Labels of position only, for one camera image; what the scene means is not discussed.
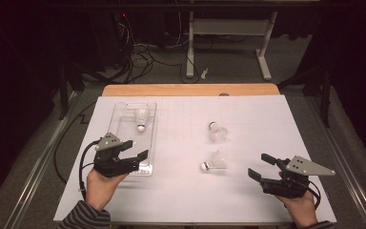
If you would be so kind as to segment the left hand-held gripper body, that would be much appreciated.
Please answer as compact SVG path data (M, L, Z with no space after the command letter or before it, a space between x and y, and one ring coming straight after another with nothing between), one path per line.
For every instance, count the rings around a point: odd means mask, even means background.
M112 133L106 133L95 147L93 169L104 177L116 177L136 171L139 167L137 156L120 158L118 146L121 141Z

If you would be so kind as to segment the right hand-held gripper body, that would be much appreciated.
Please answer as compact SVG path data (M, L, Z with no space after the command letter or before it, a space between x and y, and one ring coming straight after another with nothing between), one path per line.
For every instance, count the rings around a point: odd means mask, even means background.
M302 156L292 159L277 158L281 180L262 178L259 184L265 194L284 198L302 198L309 188L309 176L334 176L336 172Z

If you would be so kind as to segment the clear plastic box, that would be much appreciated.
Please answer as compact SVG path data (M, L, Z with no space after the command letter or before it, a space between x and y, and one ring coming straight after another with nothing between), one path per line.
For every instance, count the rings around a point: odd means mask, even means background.
M136 128L133 114L133 111L136 109L148 109L150 111L146 130L143 133L139 133ZM153 172L153 149L155 127L157 125L156 109L157 104L155 102L117 102L114 105L109 132L117 136L121 141L133 141L132 147L122 152L119 157L135 157L145 150L149 151L148 158L140 162L137 171L131 172L132 176L150 176Z

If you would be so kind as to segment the white shuttlecock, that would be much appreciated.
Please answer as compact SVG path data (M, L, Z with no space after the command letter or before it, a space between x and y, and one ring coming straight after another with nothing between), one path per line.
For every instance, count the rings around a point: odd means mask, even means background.
M218 125L214 121L209 124L209 131L212 142L225 140L228 135L228 130L223 126Z
M211 169L227 169L228 165L224 158L224 155L217 151L209 156L205 161L200 164L201 171L209 171Z
M149 118L150 111L148 109L136 109L133 111L136 128L139 133L143 133L146 130L146 123Z

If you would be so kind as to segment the person's right hand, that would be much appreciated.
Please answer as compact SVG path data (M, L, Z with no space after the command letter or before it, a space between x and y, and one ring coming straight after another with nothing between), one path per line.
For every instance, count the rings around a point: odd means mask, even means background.
M305 229L317 223L314 195L307 191L302 198L276 196L286 207L297 229Z

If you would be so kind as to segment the person's left hand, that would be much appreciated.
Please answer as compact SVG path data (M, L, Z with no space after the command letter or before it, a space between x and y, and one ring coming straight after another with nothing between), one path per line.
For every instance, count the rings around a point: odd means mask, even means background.
M101 212L111 201L119 183L127 174L116 177L104 177L92 169L87 176L86 202L98 212Z

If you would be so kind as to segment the white table cover sheet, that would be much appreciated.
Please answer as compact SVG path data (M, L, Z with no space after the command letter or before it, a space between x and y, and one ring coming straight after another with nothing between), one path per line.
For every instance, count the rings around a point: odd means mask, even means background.
M287 223L275 197L262 192L248 169L276 178L262 154L307 157L308 151L283 95L155 96L153 171L128 176L107 209L118 223L252 224ZM228 130L212 142L209 124ZM220 151L227 169L201 171Z

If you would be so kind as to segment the black stand leg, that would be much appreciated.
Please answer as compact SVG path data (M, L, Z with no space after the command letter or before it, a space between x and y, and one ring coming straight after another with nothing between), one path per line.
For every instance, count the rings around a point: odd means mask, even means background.
M277 88L282 90L287 86L296 84L304 85L302 93L305 96L315 96L317 94L320 96L320 118L324 125L329 128L331 73L325 67L315 66L278 83Z
M60 120L63 120L69 109L68 86L75 92L83 92L85 84L82 80L81 65L75 62L64 64L59 72L59 93L61 114Z

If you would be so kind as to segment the dark computer tower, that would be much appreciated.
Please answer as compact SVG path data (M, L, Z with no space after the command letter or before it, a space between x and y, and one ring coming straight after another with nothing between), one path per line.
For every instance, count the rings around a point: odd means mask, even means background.
M104 67L123 66L129 52L125 42L126 31L120 25L118 12L93 12L91 26Z

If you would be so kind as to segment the white metal stand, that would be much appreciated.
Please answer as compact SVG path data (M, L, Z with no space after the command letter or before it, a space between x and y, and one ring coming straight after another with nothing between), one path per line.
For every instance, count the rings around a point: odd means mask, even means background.
M269 45L271 35L275 26L277 12L272 11L269 19L247 20L247 19L195 19L193 12L189 20L188 59L186 65L186 76L194 77L194 48L193 40L196 34L199 35L246 35L262 36L263 44L260 49L255 50L259 68L266 81L272 79L265 52Z

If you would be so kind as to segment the metal floor rail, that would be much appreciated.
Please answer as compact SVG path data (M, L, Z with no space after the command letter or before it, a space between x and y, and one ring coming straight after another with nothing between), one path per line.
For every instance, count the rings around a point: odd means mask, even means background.
M345 186L348 189L353 203L362 217L364 224L366 225L366 194L362 189L362 186L358 183L354 171L341 151L332 130L325 126L321 119L319 107L316 101L311 97L306 97L306 102L310 106L313 114L320 126L320 129L325 135L326 141L329 143L330 152L332 158L336 164L336 173L340 175L345 182Z
M35 131L16 159L8 176L8 185L4 189L7 198L9 194L14 197L14 203L10 207L10 215L5 220L4 229L19 229L51 163L59 137L63 134L69 121L69 111L73 109L78 99L79 94L76 92L66 95L65 101L69 108L65 114L62 114L60 95L56 93L53 98L54 110Z

